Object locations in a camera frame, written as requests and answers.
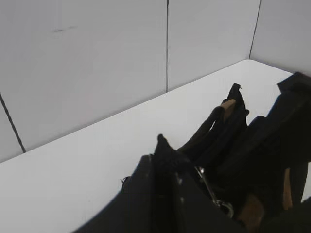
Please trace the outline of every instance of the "white wall panel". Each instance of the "white wall panel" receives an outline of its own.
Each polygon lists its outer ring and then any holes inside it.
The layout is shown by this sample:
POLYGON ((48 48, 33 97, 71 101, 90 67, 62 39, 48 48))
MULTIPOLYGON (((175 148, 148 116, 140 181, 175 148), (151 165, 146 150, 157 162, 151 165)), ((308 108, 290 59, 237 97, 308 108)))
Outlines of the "white wall panel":
POLYGON ((251 59, 311 75, 311 1, 262 0, 251 59))
POLYGON ((20 154, 21 147, 0 103, 0 163, 20 154))
POLYGON ((28 150, 165 92, 166 0, 2 0, 0 31, 28 150))
POLYGON ((169 89, 247 59, 259 2, 170 0, 169 89))

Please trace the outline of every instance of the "white tabletop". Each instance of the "white tabletop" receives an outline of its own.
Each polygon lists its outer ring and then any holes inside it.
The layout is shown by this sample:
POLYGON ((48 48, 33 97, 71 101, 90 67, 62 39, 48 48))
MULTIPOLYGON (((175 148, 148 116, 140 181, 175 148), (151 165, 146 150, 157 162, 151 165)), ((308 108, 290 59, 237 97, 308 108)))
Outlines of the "white tabletop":
POLYGON ((156 137, 183 145, 233 83, 266 115, 291 73, 244 60, 0 164, 0 232, 68 233, 105 207, 156 137))

